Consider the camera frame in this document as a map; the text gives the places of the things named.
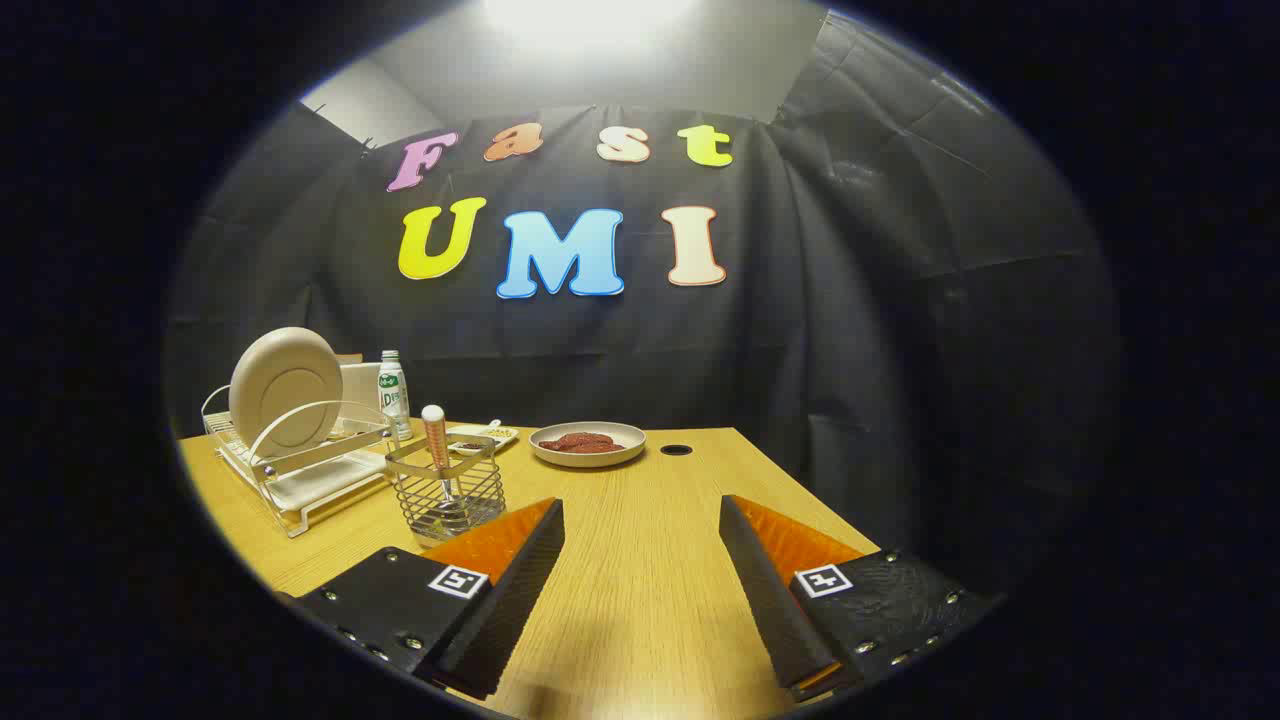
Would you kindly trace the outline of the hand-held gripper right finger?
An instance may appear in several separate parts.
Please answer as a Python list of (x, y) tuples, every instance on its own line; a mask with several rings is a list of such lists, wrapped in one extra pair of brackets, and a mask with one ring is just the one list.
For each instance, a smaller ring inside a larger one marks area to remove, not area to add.
[(799, 702), (897, 675), (1004, 602), (906, 551), (864, 553), (736, 495), (721, 501), (719, 537), (776, 678)]

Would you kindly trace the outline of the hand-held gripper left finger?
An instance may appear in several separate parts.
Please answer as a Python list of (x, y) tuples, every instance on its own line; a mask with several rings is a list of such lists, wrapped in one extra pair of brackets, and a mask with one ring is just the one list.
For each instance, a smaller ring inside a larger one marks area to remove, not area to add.
[(443, 544), (387, 546), (289, 609), (353, 650), (476, 700), (497, 692), (564, 544), (564, 505), (544, 498)]

